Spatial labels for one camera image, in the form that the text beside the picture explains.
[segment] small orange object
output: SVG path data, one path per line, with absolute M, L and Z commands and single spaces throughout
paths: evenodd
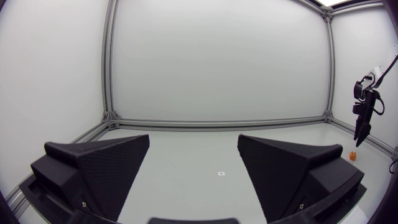
M 349 153 L 349 156 L 348 156 L 348 159 L 351 159 L 352 161 L 355 161 L 355 159 L 356 159 L 356 153 L 355 153 L 355 152 L 350 152 L 350 153 Z

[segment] white backdrop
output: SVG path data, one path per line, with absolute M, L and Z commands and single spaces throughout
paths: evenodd
M 226 121 L 320 116 L 323 19 L 293 0 L 123 0 L 113 93 L 123 118 Z
M 394 27 L 384 9 L 370 9 L 336 16 L 332 22 L 336 51 L 336 86 L 333 114 L 355 126 L 352 113 L 356 81 L 381 65 L 385 71 L 394 59 L 398 44 Z M 398 145 L 398 63 L 377 89 L 386 106 L 384 115 L 373 114 L 371 134 L 392 147 Z M 382 106 L 376 102 L 376 109 Z
M 6 196 L 44 155 L 102 116 L 107 0 L 6 1 L 0 12 L 0 190 Z

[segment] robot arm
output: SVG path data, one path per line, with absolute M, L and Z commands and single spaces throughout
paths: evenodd
M 353 106 L 353 113 L 358 115 L 354 134 L 354 140 L 357 140 L 356 147 L 358 147 L 370 134 L 372 128 L 370 125 L 370 121 L 373 111 L 376 112 L 378 115 L 383 115 L 384 113 L 384 102 L 380 97 L 380 93 L 374 89 L 380 86 L 384 76 L 387 75 L 387 73 L 394 66 L 397 60 L 398 56 L 395 57 L 394 61 L 383 74 L 380 71 L 380 67 L 376 67 L 372 69 L 369 74 L 364 76 L 361 81 L 355 83 L 354 98 L 359 101 L 355 102 L 355 105 Z M 382 103 L 382 112 L 378 112 L 374 109 L 374 104 L 376 103 L 376 100 L 379 100 Z

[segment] white floor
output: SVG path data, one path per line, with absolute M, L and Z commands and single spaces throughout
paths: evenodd
M 234 217 L 240 223 L 266 219 L 237 149 L 238 135 L 312 145 L 341 144 L 342 157 L 365 173 L 368 189 L 359 208 L 370 218 L 386 192 L 391 159 L 363 143 L 355 148 L 352 135 L 330 124 L 242 132 L 161 132 L 117 129 L 101 138 L 149 134 L 150 148 L 132 185 L 118 222 L 147 223 L 151 217 L 206 220 Z M 225 176 L 217 172 L 224 171 Z M 21 223 L 40 220 L 29 208 Z

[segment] enclosure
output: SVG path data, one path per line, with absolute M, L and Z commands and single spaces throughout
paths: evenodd
M 266 223 L 236 150 L 241 133 L 341 144 L 368 189 L 343 222 L 367 222 L 386 193 L 397 159 L 397 65 L 377 89 L 385 113 L 372 116 L 362 145 L 353 140 L 354 84 L 398 54 L 381 1 L 2 3 L 0 191 L 21 223 L 44 222 L 18 185 L 47 141 L 149 134 L 121 223 Z

